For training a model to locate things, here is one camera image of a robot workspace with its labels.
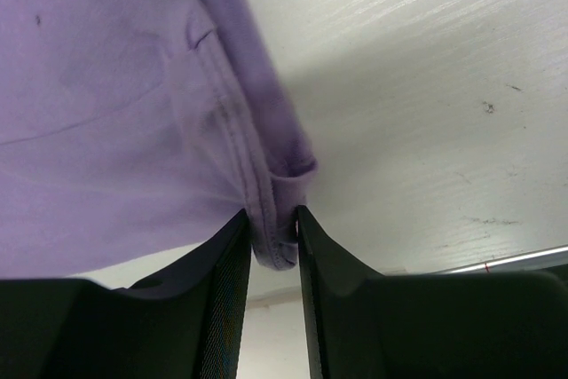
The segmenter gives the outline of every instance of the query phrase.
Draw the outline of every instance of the dark spot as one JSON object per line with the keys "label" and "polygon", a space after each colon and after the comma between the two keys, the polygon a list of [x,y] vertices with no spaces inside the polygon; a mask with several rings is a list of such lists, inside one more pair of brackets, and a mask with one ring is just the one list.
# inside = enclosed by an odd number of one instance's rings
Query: dark spot
{"label": "dark spot", "polygon": [[479,237],[475,237],[473,239],[467,239],[467,240],[462,240],[462,241],[457,241],[455,243],[452,244],[443,244],[441,246],[436,246],[434,249],[448,249],[451,247],[456,247],[456,246],[463,246],[465,244],[470,244],[476,241],[481,241],[481,240],[485,240],[485,239],[490,239],[491,238],[491,234],[489,233],[485,233],[484,235],[481,235]]}
{"label": "dark spot", "polygon": [[483,225],[521,225],[519,221],[508,221],[508,220],[501,220],[492,217],[491,219],[481,219],[479,217],[466,217],[469,221],[474,224],[483,224]]}
{"label": "dark spot", "polygon": [[514,89],[517,92],[523,91],[521,88],[519,88],[518,86],[515,86],[514,84],[506,84],[505,86],[507,86],[508,88]]}
{"label": "dark spot", "polygon": [[493,104],[484,101],[483,105],[486,113],[493,114],[495,112],[495,106]]}
{"label": "dark spot", "polygon": [[455,173],[458,177],[461,177],[461,179],[463,179],[463,182],[467,182],[468,184],[471,185],[471,181],[470,181],[469,179],[467,179],[465,175],[463,175],[463,174],[460,173],[460,172],[454,172],[454,173]]}

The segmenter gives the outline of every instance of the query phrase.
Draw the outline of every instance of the white surface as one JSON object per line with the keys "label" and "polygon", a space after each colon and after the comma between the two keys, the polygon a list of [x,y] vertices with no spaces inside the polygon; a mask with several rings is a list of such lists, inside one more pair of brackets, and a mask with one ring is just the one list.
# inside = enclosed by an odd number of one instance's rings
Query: white surface
{"label": "white surface", "polygon": [[[249,1],[348,250],[422,272],[568,242],[568,0]],[[254,264],[249,294],[298,285]]]}
{"label": "white surface", "polygon": [[246,311],[237,379],[308,379],[300,301]]}

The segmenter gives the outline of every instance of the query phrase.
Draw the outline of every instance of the black plastic part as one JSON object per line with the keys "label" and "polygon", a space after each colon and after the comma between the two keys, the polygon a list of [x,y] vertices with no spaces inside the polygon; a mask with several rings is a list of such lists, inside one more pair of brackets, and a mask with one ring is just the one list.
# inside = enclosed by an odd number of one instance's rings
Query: black plastic part
{"label": "black plastic part", "polygon": [[312,379],[568,377],[568,288],[547,272],[386,277],[298,210]]}
{"label": "black plastic part", "polygon": [[250,254],[241,211],[129,289],[0,280],[0,378],[234,378]]}
{"label": "black plastic part", "polygon": [[554,274],[564,283],[564,285],[568,285],[568,265],[550,266],[545,268],[543,271]]}

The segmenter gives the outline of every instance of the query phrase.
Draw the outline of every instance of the white wall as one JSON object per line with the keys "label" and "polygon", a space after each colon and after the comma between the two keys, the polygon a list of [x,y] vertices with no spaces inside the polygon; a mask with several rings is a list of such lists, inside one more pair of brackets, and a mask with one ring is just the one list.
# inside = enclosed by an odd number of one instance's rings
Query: white wall
{"label": "white wall", "polygon": [[308,379],[304,311],[297,300],[246,311],[238,379]]}

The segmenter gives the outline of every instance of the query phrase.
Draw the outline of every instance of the purple fabric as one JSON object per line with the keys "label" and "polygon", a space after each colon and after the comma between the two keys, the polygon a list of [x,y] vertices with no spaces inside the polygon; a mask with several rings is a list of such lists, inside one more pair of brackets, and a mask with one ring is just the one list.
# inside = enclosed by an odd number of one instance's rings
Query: purple fabric
{"label": "purple fabric", "polygon": [[243,0],[0,10],[0,277],[204,241],[242,207],[261,264],[294,265],[316,162]]}

